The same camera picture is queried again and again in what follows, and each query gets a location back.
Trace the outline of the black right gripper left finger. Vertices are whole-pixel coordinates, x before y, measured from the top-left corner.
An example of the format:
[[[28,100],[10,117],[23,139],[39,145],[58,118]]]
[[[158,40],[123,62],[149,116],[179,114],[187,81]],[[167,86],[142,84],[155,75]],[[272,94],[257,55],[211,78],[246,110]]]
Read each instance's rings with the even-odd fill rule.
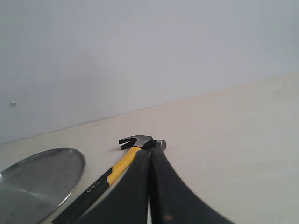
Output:
[[[145,224],[148,218],[150,153],[139,151],[112,191],[78,224]]]

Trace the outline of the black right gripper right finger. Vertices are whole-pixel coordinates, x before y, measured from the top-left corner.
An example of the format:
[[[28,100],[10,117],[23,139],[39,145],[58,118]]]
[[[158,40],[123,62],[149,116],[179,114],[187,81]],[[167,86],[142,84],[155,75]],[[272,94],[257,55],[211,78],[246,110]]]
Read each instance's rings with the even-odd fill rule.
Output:
[[[175,172],[164,152],[152,149],[149,199],[153,224],[231,224],[199,199]]]

